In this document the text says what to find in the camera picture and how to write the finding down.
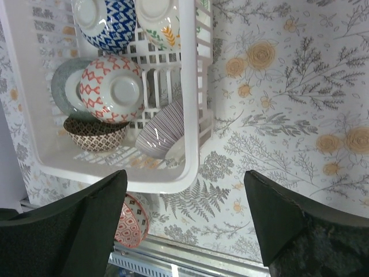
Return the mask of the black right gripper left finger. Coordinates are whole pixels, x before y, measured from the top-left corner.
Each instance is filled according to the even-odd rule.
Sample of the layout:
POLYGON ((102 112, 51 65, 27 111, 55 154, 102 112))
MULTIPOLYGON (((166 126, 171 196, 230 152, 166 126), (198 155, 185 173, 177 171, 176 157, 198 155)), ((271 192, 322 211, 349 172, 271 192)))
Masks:
POLYGON ((104 276, 126 192, 119 170, 28 212, 1 209, 1 276, 104 276))

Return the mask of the purple glass bowl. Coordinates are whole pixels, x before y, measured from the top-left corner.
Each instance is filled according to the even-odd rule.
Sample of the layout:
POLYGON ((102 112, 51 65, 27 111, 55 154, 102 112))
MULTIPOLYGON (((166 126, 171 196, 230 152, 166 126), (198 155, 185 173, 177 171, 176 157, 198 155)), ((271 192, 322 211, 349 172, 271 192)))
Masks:
POLYGON ((135 147, 151 158, 180 160, 185 155, 184 134, 183 102, 177 100, 144 126, 135 147))

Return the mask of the tan patterned ceramic bowl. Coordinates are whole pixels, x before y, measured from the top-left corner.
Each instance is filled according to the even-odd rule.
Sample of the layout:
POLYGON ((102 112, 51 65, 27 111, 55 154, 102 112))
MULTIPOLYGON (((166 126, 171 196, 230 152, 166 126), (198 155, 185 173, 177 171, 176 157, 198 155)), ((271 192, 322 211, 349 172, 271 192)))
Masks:
POLYGON ((84 151, 107 152, 118 147, 125 139, 129 123, 110 124, 69 117, 63 127, 73 143, 84 151))

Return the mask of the yellow flower ceramic bowl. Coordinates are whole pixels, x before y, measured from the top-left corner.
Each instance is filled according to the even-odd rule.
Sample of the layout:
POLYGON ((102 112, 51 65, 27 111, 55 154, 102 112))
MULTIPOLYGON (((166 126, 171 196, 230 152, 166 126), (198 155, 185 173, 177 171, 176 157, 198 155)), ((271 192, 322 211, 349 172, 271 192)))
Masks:
POLYGON ((135 1, 135 12, 142 30, 159 50, 180 50, 178 1, 135 1))

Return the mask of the dark blue rimmed bowl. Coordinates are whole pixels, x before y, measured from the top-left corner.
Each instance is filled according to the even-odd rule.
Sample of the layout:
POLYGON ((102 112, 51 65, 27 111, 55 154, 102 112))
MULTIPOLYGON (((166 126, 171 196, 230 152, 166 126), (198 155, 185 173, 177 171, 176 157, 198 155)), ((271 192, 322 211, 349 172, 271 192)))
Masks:
POLYGON ((132 41, 137 16, 134 1, 72 1, 83 38, 99 50, 117 54, 132 41))

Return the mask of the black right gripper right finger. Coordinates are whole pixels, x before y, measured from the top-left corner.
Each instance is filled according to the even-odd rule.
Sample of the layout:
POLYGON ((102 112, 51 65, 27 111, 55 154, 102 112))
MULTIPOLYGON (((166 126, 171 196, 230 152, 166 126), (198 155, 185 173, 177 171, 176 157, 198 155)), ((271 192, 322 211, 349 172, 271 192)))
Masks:
POLYGON ((368 219, 323 205, 250 170, 247 201, 271 276, 368 276, 368 219))

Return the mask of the red patterned ceramic bowl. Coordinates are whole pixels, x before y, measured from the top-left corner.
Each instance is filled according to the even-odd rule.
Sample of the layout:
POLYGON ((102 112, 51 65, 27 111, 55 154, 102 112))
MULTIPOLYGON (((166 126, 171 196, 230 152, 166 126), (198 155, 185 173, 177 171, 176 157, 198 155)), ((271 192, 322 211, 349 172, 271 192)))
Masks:
POLYGON ((144 111, 142 69, 123 56, 98 57, 82 73, 80 95, 86 109, 99 121, 131 122, 144 111))

